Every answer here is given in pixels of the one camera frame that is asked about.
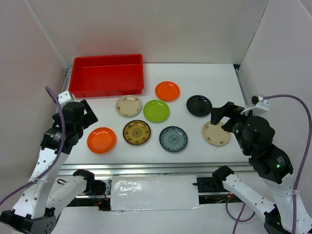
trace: green plate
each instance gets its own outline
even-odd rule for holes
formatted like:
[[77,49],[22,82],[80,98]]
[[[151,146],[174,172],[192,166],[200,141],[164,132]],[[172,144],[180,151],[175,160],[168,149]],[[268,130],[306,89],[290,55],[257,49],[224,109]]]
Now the green plate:
[[159,123],[169,116],[169,106],[161,100],[151,100],[143,108],[144,116],[151,122]]

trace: white floor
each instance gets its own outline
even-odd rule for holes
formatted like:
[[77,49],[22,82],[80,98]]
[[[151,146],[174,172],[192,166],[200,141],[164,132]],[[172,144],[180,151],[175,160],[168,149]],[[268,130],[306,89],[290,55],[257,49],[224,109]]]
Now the white floor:
[[[141,111],[136,117],[125,118],[115,110],[119,97],[101,97],[87,99],[99,121],[84,131],[70,153],[65,164],[110,164],[110,163],[192,163],[192,162],[247,162],[247,157],[240,151],[239,145],[232,135],[230,142],[223,147],[215,147],[206,142],[202,136],[202,128],[210,120],[192,116],[186,101],[190,96],[206,96],[213,107],[223,106],[227,101],[244,106],[243,96],[232,64],[145,64],[145,87],[141,98],[143,105],[157,99],[155,87],[162,81],[173,81],[180,87],[180,97],[169,102],[170,116],[162,123],[151,123]],[[142,146],[129,145],[122,136],[124,126],[131,120],[146,121],[152,130],[149,141]],[[178,126],[188,135],[189,143],[184,151],[171,154],[159,144],[159,134],[167,126]],[[98,127],[111,128],[117,143],[114,149],[104,155],[92,153],[86,144],[91,131]]]

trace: plate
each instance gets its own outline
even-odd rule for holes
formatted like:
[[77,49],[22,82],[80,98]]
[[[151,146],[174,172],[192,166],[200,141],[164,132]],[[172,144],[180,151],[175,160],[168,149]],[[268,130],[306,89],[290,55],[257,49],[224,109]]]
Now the plate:
[[87,145],[96,154],[110,151],[116,144],[116,135],[110,128],[96,128],[88,136]]
[[186,147],[188,139],[183,129],[170,126],[161,131],[159,142],[165,150],[178,153]]
[[142,120],[133,120],[123,128],[122,135],[129,144],[141,145],[151,137],[151,128]]
[[145,104],[143,113],[147,120],[159,123],[168,118],[170,110],[165,102],[161,100],[151,100]]
[[179,97],[180,89],[175,83],[164,81],[156,86],[155,93],[160,100],[174,101]]
[[140,112],[141,108],[141,100],[134,95],[122,96],[116,102],[117,113],[125,117],[135,116]]
[[208,98],[195,95],[187,100],[186,107],[192,115],[204,117],[210,114],[213,106]]
[[205,123],[203,127],[205,140],[215,146],[226,145],[231,139],[231,134],[221,128],[223,125],[224,123],[222,122],[219,122],[217,125],[212,125],[210,121]]

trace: red container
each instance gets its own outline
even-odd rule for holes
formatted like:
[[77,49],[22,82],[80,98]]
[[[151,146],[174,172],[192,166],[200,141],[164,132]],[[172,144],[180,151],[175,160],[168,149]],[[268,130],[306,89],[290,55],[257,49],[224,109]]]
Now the red container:
[[75,58],[69,91],[77,98],[141,94],[142,55]]

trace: teal patterned plate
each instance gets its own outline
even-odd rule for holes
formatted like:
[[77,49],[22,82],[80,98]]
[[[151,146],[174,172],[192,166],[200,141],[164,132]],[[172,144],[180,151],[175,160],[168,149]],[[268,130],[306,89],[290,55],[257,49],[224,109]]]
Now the teal patterned plate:
[[188,140],[183,129],[170,126],[161,131],[159,142],[165,150],[171,153],[178,153],[186,147]]

